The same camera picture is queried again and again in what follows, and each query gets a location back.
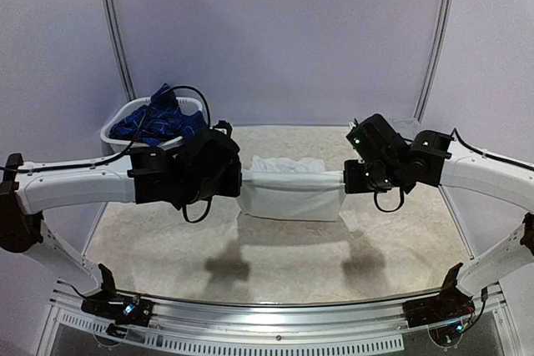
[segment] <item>blue clothing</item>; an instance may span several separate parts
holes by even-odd
[[[185,142],[188,142],[200,129],[208,127],[202,112],[198,111],[190,116],[182,114],[173,91],[161,95],[169,88],[170,86],[165,83],[150,98],[149,115],[145,118],[141,132],[136,138],[137,141],[149,146],[158,146],[162,142],[182,137]],[[109,137],[131,140],[147,108],[148,106],[141,106],[113,125],[109,130]]]

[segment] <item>blue cloth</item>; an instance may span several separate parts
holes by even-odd
[[[152,106],[149,115],[145,118],[141,132],[137,136],[137,141],[149,146],[158,146],[162,142],[181,136],[185,142],[188,142],[200,129],[208,127],[202,112],[198,111],[190,116],[182,114],[173,91],[161,95],[169,88],[170,86],[165,83],[150,98]],[[141,106],[113,125],[109,130],[109,137],[131,140],[147,108],[148,106]]]

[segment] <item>ventilation grille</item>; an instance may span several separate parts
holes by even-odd
[[[77,328],[88,333],[96,333],[107,338],[106,323],[94,321],[91,317],[81,316],[63,310],[60,318],[62,324]],[[390,335],[382,338],[373,338],[339,344],[302,344],[302,345],[240,345],[229,343],[202,343],[176,338],[172,334],[157,334],[146,332],[144,342],[134,342],[125,339],[123,342],[131,343],[145,348],[163,350],[170,353],[179,353],[191,356],[371,356],[404,350],[402,335]]]

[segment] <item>beige marble surface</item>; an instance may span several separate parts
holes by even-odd
[[[346,128],[235,128],[245,168],[261,157],[353,158]],[[398,193],[380,198],[395,207]],[[204,205],[192,205],[190,215]],[[186,223],[166,203],[111,203],[87,255],[111,268],[119,288],[230,303],[315,303],[381,298],[441,285],[468,260],[438,190],[418,185],[396,213],[372,195],[350,195],[333,223],[275,221],[214,199],[208,218]]]

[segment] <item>white wall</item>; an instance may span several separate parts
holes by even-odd
[[[101,153],[98,130],[124,103],[102,0],[0,0],[0,163]],[[100,205],[45,213],[81,249]],[[36,350],[55,277],[0,249],[0,353]]]
[[[133,85],[200,88],[237,124],[412,117],[439,0],[116,0]]]
[[[423,123],[479,148],[534,161],[534,0],[452,0]],[[450,190],[480,254],[522,221],[524,211]],[[530,265],[501,281],[526,355],[534,354]]]

